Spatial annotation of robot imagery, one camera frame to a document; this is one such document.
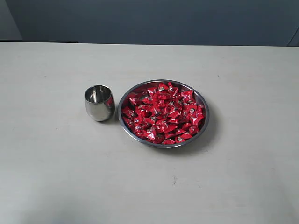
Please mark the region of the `stainless steel cup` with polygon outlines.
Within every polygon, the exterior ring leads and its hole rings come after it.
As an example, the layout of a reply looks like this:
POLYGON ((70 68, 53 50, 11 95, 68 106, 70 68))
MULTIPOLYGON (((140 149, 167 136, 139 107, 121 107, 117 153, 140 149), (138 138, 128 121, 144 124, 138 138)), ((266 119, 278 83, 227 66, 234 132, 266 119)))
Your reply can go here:
POLYGON ((87 114, 97 122, 109 120, 115 112, 112 91, 105 85, 89 87, 84 94, 87 114))

